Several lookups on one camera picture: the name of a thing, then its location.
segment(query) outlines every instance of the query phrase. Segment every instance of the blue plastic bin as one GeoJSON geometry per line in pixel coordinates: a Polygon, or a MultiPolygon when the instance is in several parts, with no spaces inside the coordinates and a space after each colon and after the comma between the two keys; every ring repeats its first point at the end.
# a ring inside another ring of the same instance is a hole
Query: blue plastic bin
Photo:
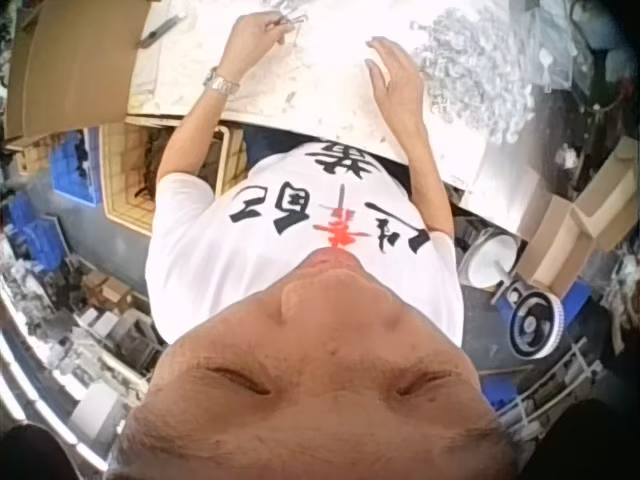
{"type": "Polygon", "coordinates": [[[46,271],[56,270],[62,264],[66,251],[54,221],[41,218],[31,222],[24,227],[22,235],[31,258],[46,271]]]}
{"type": "Polygon", "coordinates": [[[88,153],[85,168],[78,165],[76,144],[79,132],[67,133],[64,142],[55,147],[49,156],[53,190],[72,200],[95,207],[102,203],[100,180],[100,131],[98,128],[83,130],[84,148],[88,153]]]}
{"type": "Polygon", "coordinates": [[[9,202],[9,217],[11,218],[11,224],[19,232],[31,222],[35,221],[37,218],[36,213],[26,193],[16,193],[9,202]]]}

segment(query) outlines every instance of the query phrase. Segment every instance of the floor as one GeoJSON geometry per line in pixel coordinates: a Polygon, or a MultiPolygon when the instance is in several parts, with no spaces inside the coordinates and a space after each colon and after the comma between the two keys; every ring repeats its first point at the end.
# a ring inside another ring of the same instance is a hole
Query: floor
{"type": "Polygon", "coordinates": [[[101,205],[88,207],[55,193],[48,170],[30,178],[26,188],[41,214],[58,217],[73,252],[147,295],[144,266],[149,237],[112,222],[101,205]]]}

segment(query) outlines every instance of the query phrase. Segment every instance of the wristwatch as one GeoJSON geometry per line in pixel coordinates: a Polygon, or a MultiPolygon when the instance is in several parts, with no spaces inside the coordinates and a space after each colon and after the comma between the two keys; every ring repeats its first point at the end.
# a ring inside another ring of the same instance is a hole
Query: wristwatch
{"type": "Polygon", "coordinates": [[[233,95],[238,91],[240,85],[230,82],[218,75],[218,67],[213,67],[207,75],[203,84],[206,88],[210,88],[225,97],[233,95]]]}

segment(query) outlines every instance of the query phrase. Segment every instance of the storage bin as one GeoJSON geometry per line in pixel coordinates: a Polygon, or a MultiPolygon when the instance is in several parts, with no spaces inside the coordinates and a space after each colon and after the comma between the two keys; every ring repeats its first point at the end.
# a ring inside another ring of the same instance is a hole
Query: storage bin
{"type": "Polygon", "coordinates": [[[42,268],[50,272],[60,266],[66,256],[66,250],[54,220],[35,220],[24,227],[22,234],[31,258],[42,268]]]}
{"type": "Polygon", "coordinates": [[[9,202],[9,217],[11,224],[19,232],[36,220],[35,210],[26,193],[18,192],[9,202]]]}
{"type": "Polygon", "coordinates": [[[53,190],[92,207],[102,202],[99,135],[98,128],[68,132],[49,157],[53,190]],[[84,154],[83,148],[87,159],[81,164],[78,156],[84,154]]]}
{"type": "MultiPolygon", "coordinates": [[[[168,126],[175,126],[177,123],[174,120],[173,125],[168,126]]],[[[130,123],[100,127],[105,215],[116,223],[149,236],[155,204],[142,191],[145,185],[147,139],[152,128],[159,127],[130,123]]],[[[215,136],[221,141],[217,178],[215,185],[212,185],[217,197],[246,177],[246,153],[243,150],[241,129],[218,126],[215,136]]]]}

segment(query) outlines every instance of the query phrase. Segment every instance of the small metal component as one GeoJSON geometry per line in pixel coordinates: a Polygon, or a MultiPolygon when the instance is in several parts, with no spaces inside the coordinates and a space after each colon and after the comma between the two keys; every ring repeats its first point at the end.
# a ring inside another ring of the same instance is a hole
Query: small metal component
{"type": "Polygon", "coordinates": [[[146,37],[138,42],[138,48],[149,48],[151,45],[160,40],[163,36],[173,29],[176,25],[187,18],[187,14],[182,12],[165,20],[158,28],[149,33],[146,37]]]}
{"type": "Polygon", "coordinates": [[[457,118],[493,143],[514,143],[535,107],[524,48],[493,10],[478,13],[471,21],[450,8],[432,24],[412,21],[409,28],[424,34],[412,56],[428,78],[432,102],[446,99],[438,112],[445,122],[457,118]]]}
{"type": "Polygon", "coordinates": [[[304,23],[307,20],[309,20],[309,16],[305,13],[303,15],[299,15],[299,16],[297,16],[295,18],[290,19],[289,23],[292,24],[292,25],[297,25],[299,23],[304,23]]]}

